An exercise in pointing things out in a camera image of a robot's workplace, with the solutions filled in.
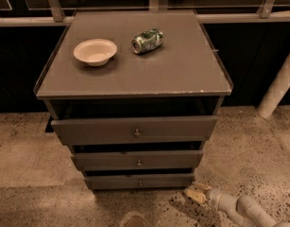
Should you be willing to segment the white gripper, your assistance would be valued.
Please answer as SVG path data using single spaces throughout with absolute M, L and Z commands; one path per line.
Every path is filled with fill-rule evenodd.
M 194 187 L 196 190 L 187 189 L 185 191 L 185 194 L 192 200 L 200 204 L 207 201 L 212 208 L 225 213 L 229 218 L 236 218 L 239 216 L 237 213 L 236 197 L 223 192 L 219 188 L 211 188 L 205 183 L 195 182 Z

